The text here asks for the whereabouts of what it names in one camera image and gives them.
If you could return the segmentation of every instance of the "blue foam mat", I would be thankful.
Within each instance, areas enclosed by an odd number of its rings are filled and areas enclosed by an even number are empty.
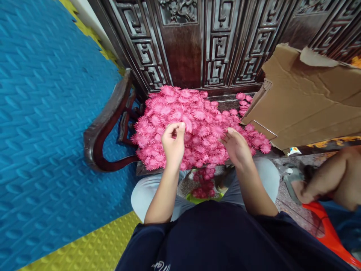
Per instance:
[[[0,270],[14,270],[131,211],[135,164],[84,162],[83,132],[121,76],[63,5],[3,0],[0,14]],[[116,138],[106,158],[134,154]]]

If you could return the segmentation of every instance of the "red plastic stool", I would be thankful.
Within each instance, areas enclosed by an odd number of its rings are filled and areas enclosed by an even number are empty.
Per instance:
[[[318,201],[311,202],[310,204],[303,204],[302,206],[303,208],[314,212],[322,220],[323,226],[325,227],[325,236],[322,238],[316,238],[345,262],[361,268],[361,262],[355,259],[341,244],[341,241],[323,206]]]

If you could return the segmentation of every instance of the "pile of pink flowers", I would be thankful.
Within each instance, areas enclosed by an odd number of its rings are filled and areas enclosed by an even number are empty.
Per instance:
[[[149,95],[144,116],[135,125],[137,133],[131,138],[139,146],[137,155],[147,170],[164,168],[166,160],[161,138],[165,128],[170,123],[184,122],[185,152],[180,169],[207,165],[207,169],[201,171],[201,187],[206,197],[211,196],[210,191],[213,191],[208,188],[214,177],[214,168],[229,158],[225,147],[219,142],[227,127],[234,128],[245,137],[252,155],[258,149],[263,153],[271,151],[270,142],[262,133],[255,131],[253,125],[248,124],[244,129],[240,126],[241,120],[236,109],[220,112],[218,102],[207,100],[207,96],[206,91],[163,86],[160,93]],[[240,100],[239,114],[242,117],[252,103],[252,97],[239,93],[237,99]]]

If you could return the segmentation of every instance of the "small white item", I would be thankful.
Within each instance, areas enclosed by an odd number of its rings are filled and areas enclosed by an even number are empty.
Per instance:
[[[298,148],[292,147],[292,148],[290,148],[290,152],[287,153],[287,157],[289,157],[290,155],[295,154],[295,153],[302,154]]]

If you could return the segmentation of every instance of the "white wall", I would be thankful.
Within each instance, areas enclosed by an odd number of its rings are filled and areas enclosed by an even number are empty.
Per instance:
[[[106,35],[102,25],[100,24],[97,16],[95,15],[93,9],[91,8],[88,0],[70,0],[71,3],[78,10],[78,17],[80,20],[88,27],[94,29],[94,31],[98,34],[101,39],[101,43],[105,49],[112,51],[112,53],[117,57],[117,53],[115,52],[113,45],[111,44],[108,36]]]

